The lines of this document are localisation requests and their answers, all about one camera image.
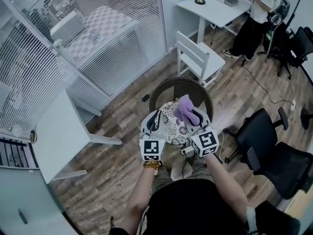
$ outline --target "black pants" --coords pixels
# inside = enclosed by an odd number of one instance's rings
[[[248,18],[235,37],[233,48],[229,52],[234,56],[246,55],[247,59],[251,59],[267,28],[267,23],[258,23]]]

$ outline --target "wooden floor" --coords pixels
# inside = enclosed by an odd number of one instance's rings
[[[212,34],[213,30],[209,29],[209,32],[206,32],[207,45],[211,43]],[[245,117],[260,108],[265,108],[273,121],[278,120],[280,107],[284,108],[288,117],[291,116],[291,104],[271,103],[268,94],[257,85],[248,71],[241,68],[242,58],[236,61],[223,56],[222,49],[231,47],[233,39],[234,36],[224,29],[218,29],[214,36],[212,48],[226,60],[226,65],[216,83],[207,88],[214,103],[213,127],[220,130],[230,125],[240,127]],[[138,139],[140,123],[149,113],[149,102],[142,102],[141,98],[151,93],[158,84],[174,73],[176,63],[177,55],[176,51],[173,51],[117,96],[104,109],[101,117],[88,124],[91,133],[120,138],[123,145],[89,145],[66,168],[66,170],[86,169],[88,174],[50,185],[83,234],[107,234],[110,217],[114,216],[115,223],[122,217],[127,199],[142,170]],[[265,56],[255,56],[246,67],[269,91],[273,101],[281,99],[292,101],[294,96],[291,81],[287,79],[285,70],[281,77],[276,75],[278,65],[278,61],[267,59]],[[291,73],[296,92],[296,111],[290,120],[289,129],[280,131],[278,137],[279,141],[306,151],[313,133],[313,125],[311,124],[308,131],[302,129],[300,111],[303,106],[309,109],[313,107],[311,100],[313,88],[301,68],[291,68]],[[222,143],[222,135],[219,135],[219,139]],[[233,138],[225,134],[222,160],[235,147]],[[181,171],[183,157],[179,152],[175,152],[174,163]],[[230,165],[224,166],[243,187],[248,199],[255,206],[264,200],[276,205],[280,202],[281,198],[272,183],[264,176],[253,176],[238,158]],[[177,179],[180,175],[178,173],[173,177]]]

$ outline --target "white wooden chair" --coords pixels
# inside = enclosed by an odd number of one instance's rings
[[[219,76],[225,60],[205,43],[195,44],[177,30],[176,44],[178,52],[178,77],[190,70],[199,79],[200,84],[207,86]],[[183,71],[180,70],[181,61],[188,66]],[[215,74],[214,77],[206,82],[213,74]]]

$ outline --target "patterned fabric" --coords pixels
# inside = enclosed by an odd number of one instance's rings
[[[91,52],[133,19],[106,6],[100,6],[87,17],[86,29],[68,47],[75,64],[89,58]]]
[[[188,131],[185,127],[185,123],[180,121],[174,116],[174,110],[178,107],[177,101],[171,101],[163,104],[160,108],[160,112],[164,115],[164,131],[167,136],[167,143],[170,144],[184,144],[187,142]],[[155,118],[155,125],[157,126],[158,118]]]

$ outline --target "white door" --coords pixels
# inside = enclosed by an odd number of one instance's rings
[[[5,235],[76,235],[39,170],[0,168],[0,229]]]

